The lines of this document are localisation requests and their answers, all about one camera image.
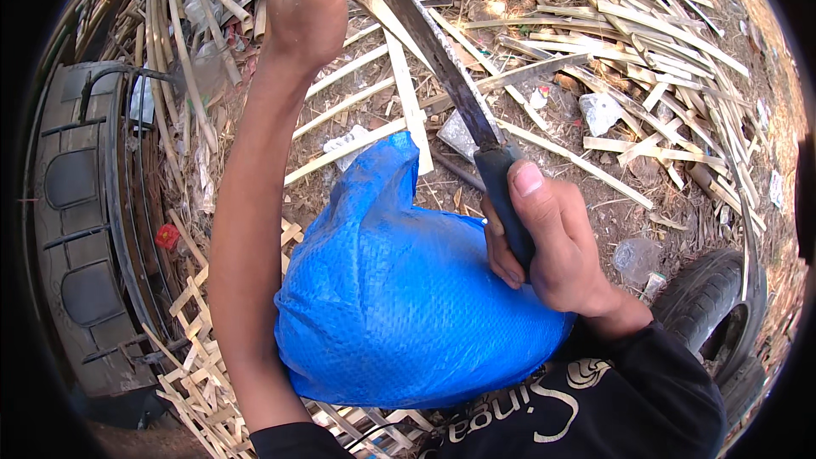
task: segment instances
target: curved blade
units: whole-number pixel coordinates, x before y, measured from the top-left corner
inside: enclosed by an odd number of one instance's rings
[[[428,59],[428,64],[459,110],[476,145],[481,150],[488,150],[504,143],[504,138],[497,138],[497,134],[487,121],[490,111],[487,110],[473,80],[456,57],[442,29],[436,25],[419,0],[383,1],[402,19],[403,27]]]

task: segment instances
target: black shirt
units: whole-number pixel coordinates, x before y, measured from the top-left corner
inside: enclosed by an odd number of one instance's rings
[[[580,339],[568,341],[570,348]],[[454,415],[423,459],[714,457],[725,437],[719,390],[700,362],[652,323],[597,358],[547,362],[519,385]],[[260,459],[349,459],[311,422],[252,433]]]

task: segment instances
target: machete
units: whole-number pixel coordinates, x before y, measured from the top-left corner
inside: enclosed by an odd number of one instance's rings
[[[400,18],[405,30],[411,35],[436,78],[459,110],[467,130],[479,147],[473,158],[482,176],[490,202],[504,225],[504,233],[510,250],[525,272],[530,271],[530,261],[536,246],[525,229],[510,201],[507,188],[507,170],[517,159],[523,159],[521,150],[508,142],[501,130],[490,127],[491,117],[482,95],[465,71],[462,62],[448,43],[442,29],[425,11],[419,0],[383,0]]]

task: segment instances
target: trash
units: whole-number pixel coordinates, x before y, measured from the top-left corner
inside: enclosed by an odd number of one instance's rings
[[[688,227],[677,223],[674,220],[669,220],[663,215],[658,215],[656,212],[649,213],[649,220],[653,221],[654,223],[659,223],[662,226],[671,227],[672,229],[688,230]]]
[[[490,271],[479,219],[413,206],[418,161],[408,132],[375,143],[294,249],[275,338],[298,395],[448,407],[520,382],[569,333],[573,314]]]
[[[181,237],[179,230],[171,223],[166,223],[158,228],[155,241],[156,246],[165,250],[173,250],[176,247],[176,242]]]
[[[215,20],[220,24],[221,14],[224,11],[224,6],[220,2],[210,2],[210,11],[215,17]],[[204,32],[207,29],[207,14],[201,7],[200,0],[184,0],[184,14],[192,25],[195,25],[196,33]]]
[[[623,117],[620,103],[606,93],[585,94],[578,99],[578,106],[593,137],[603,135]]]
[[[782,209],[785,196],[782,194],[782,176],[774,169],[770,173],[770,188],[768,196],[777,208]]]
[[[352,127],[352,130],[343,135],[342,137],[332,138],[331,140],[323,144],[323,152],[331,153],[338,147],[345,146],[351,141],[365,137],[367,133],[368,130],[362,127],[361,125],[354,125]],[[371,144],[348,153],[343,158],[335,160],[334,163],[337,165],[337,168],[339,168],[341,172],[345,172],[346,169],[349,168],[349,165],[352,164],[352,161],[354,161],[354,158],[357,158],[357,156],[360,153],[362,153],[362,151],[368,149],[369,147],[371,147]]]
[[[206,142],[199,143],[195,159],[200,183],[193,185],[195,210],[207,214],[215,213],[215,183],[210,177],[210,148]]]
[[[150,81],[141,75],[136,78],[136,86],[133,87],[133,94],[130,96],[130,118],[138,122],[139,115],[141,115],[142,122],[146,125],[153,124],[153,92],[150,90]],[[133,127],[133,131],[138,129],[138,125]]]
[[[643,296],[649,300],[654,300],[658,295],[658,291],[666,285],[666,275],[652,271],[649,273],[649,281],[646,282],[646,288],[643,289]]]
[[[720,225],[727,226],[728,223],[731,221],[731,208],[728,204],[723,204],[722,209],[720,209]]]
[[[190,250],[189,246],[187,246],[187,243],[184,241],[176,244],[176,253],[183,258],[190,258],[193,256],[193,250]]]
[[[224,58],[221,57],[214,41],[208,41],[198,48],[198,53],[193,59],[193,76],[204,103],[207,103],[205,97],[211,98],[216,90],[223,86],[226,72]]]
[[[239,36],[237,32],[234,33],[234,42],[232,43],[232,47],[235,49],[236,52],[243,52],[244,49],[247,48],[247,45],[244,44],[244,39],[242,36]]]
[[[646,283],[660,264],[660,244],[646,238],[623,240],[612,254],[612,264],[625,280]]]
[[[547,106],[547,98],[550,95],[550,88],[540,86],[530,96],[530,105],[536,110],[541,110]]]
[[[756,100],[756,113],[760,116],[760,128],[762,131],[768,131],[768,116],[770,115],[770,111],[768,107],[765,106],[765,102],[762,101],[762,98],[758,98]]]

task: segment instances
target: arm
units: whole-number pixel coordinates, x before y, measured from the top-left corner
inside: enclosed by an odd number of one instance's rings
[[[727,431],[725,405],[700,362],[658,322],[609,344],[608,358],[640,397],[682,436],[677,456],[717,450]]]
[[[632,294],[609,283],[578,187],[545,178],[535,164],[520,160],[507,173],[513,207],[535,241],[530,281],[541,301],[556,311],[576,312],[604,342],[627,337],[653,319]],[[504,228],[488,199],[482,200],[490,268],[518,289],[524,270],[513,256]]]
[[[267,0],[267,39],[219,189],[209,301],[250,432],[311,422],[278,357],[281,196],[303,97],[340,52],[345,0]]]

